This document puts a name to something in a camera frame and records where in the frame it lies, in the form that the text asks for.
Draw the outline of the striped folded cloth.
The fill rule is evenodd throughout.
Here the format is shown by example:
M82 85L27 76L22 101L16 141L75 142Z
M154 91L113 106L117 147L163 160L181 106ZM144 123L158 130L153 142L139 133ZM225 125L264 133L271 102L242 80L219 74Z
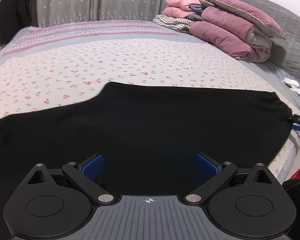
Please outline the striped folded cloth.
M165 15L157 15L152 21L168 29L187 34L190 32L190 24L192 23L191 20L186 18L174 18Z

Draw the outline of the black pants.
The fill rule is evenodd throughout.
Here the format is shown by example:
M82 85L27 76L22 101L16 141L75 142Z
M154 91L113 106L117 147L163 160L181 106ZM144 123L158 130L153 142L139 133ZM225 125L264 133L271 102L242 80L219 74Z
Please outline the black pants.
M60 168L99 153L97 182L110 193L184 196L204 182L198 153L269 164L291 116L273 92L110 82L85 102L0 118L0 239L10 236L5 203L37 163Z

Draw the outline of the cherry print bed sheet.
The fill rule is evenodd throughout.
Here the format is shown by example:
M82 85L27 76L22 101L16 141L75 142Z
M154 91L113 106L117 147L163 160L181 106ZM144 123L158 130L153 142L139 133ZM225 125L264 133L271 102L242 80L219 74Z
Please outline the cherry print bed sheet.
M110 82L147 87L220 88L274 92L294 113L300 99L284 85L286 73L272 64L238 61L188 34L151 22L97 22L24 29L0 54L0 118L85 102ZM269 163L284 181L300 135L290 133Z

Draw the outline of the pink folded blanket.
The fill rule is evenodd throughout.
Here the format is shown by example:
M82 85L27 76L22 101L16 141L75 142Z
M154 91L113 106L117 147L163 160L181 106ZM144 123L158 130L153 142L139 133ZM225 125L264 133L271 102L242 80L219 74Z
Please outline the pink folded blanket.
M206 6L199 0L166 0L167 7L162 11L165 16L201 21Z

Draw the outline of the black hanging garment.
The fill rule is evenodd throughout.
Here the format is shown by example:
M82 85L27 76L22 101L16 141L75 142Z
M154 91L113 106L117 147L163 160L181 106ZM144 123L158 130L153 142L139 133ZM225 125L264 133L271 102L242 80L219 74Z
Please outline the black hanging garment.
M0 46L8 44L23 28L37 27L36 0L0 1Z

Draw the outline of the mauve grey folded comforter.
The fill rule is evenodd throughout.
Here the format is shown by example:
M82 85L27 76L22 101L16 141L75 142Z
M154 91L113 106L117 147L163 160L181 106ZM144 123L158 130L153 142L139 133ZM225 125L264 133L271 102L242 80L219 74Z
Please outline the mauve grey folded comforter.
M260 63L269 59L270 37L248 20L219 7L206 8L201 18L201 21L190 23L191 35L237 60Z

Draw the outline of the grey quilted pillow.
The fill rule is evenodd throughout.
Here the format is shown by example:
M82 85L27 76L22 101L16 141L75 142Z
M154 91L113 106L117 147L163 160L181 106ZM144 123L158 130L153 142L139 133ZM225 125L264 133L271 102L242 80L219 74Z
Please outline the grey quilted pillow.
M286 38L273 38L269 61L300 81L300 17L269 0L239 0L252 5L273 18Z

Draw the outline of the white paper on bed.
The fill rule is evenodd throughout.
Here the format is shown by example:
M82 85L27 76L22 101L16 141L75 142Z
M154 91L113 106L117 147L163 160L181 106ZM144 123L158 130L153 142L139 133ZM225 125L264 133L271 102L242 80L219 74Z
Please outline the white paper on bed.
M287 77L285 77L283 81L285 85L289 87L290 90L292 90L293 92L295 92L300 96L300 84L298 83L298 81Z

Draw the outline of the mauve velvet pillow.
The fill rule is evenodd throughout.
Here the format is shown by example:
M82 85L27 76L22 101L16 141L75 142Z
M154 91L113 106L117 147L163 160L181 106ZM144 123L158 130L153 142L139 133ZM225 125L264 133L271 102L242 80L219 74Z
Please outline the mauve velvet pillow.
M264 11L239 0L208 0L214 5L240 16L258 27L269 37L285 39L286 35L279 24Z

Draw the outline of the grey patterned curtain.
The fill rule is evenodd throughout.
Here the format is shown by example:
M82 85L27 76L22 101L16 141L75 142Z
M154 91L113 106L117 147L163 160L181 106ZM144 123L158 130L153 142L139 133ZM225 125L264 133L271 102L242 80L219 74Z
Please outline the grey patterned curtain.
M42 28L83 21L151 21L165 0L36 0Z

